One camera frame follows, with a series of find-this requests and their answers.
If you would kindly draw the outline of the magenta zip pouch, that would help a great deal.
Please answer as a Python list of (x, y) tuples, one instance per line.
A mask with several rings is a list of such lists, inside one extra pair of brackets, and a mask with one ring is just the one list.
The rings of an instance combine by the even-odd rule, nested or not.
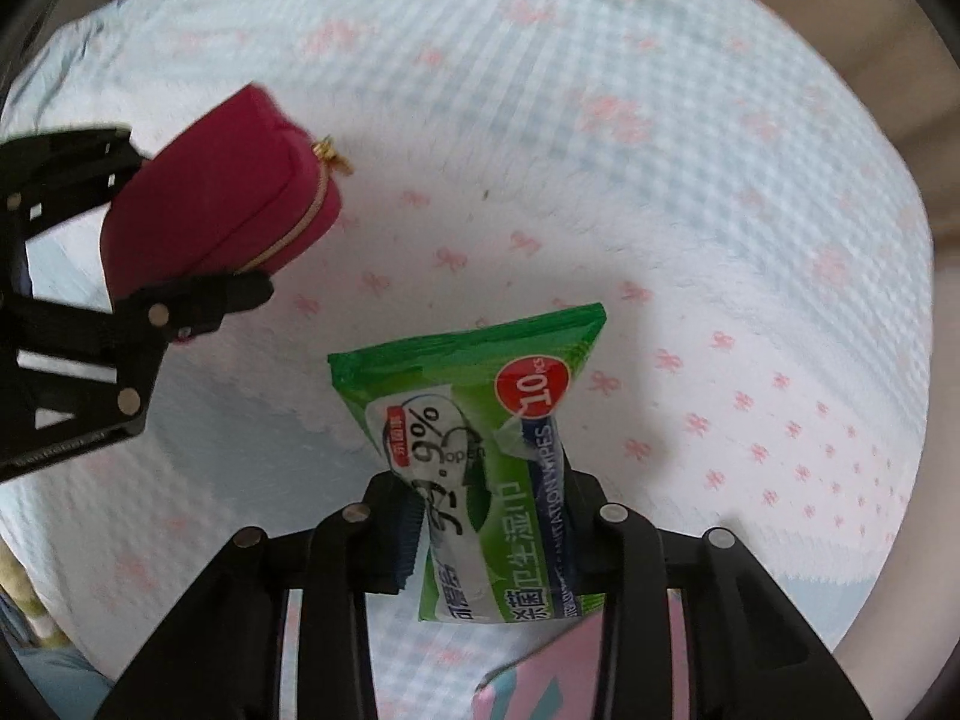
[(342, 213), (327, 140), (247, 85), (155, 154), (110, 202), (99, 254), (110, 307), (135, 291), (215, 273), (272, 278)]

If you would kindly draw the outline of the green wet wipes pack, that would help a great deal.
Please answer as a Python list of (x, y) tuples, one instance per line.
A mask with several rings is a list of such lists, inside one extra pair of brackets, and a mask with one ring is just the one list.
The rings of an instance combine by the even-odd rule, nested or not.
[(332, 385), (391, 472), (425, 502), (425, 621), (578, 619), (556, 411), (607, 322), (578, 305), (470, 332), (334, 353)]

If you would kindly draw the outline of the pink cardboard box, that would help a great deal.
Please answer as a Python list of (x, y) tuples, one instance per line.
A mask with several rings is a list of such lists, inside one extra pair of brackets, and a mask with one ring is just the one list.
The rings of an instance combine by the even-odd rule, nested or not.
[(601, 639), (601, 613), (585, 617), (560, 637), (485, 679), (472, 697), (472, 717), (592, 717)]

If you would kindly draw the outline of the light blue patterned bedsheet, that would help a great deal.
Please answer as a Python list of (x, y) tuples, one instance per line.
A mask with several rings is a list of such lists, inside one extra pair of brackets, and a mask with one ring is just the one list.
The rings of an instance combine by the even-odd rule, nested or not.
[[(729, 528), (836, 660), (918, 472), (932, 244), (802, 37), (755, 0), (119, 0), (10, 71), (2, 143), (125, 127), (144, 166), (247, 85), (342, 156), (342, 213), (267, 304), (163, 340), (143, 433), (11, 480), (3, 533), (70, 639), (11, 659), (44, 709), (103, 718), (239, 530), (311, 530), (392, 473), (330, 355), (588, 304), (568, 472), (663, 530)], [(116, 314), (109, 207), (28, 242), (38, 298)], [(373, 718), (470, 718), (602, 614), (425, 621), (429, 547), (425, 515), (404, 590), (366, 601)]]

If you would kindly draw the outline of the beige curtain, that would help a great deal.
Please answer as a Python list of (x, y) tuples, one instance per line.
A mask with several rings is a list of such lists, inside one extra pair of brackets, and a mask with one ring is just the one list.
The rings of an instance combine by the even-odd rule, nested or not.
[(958, 64), (916, 0), (760, 0), (832, 64), (907, 161), (935, 250), (958, 254)]

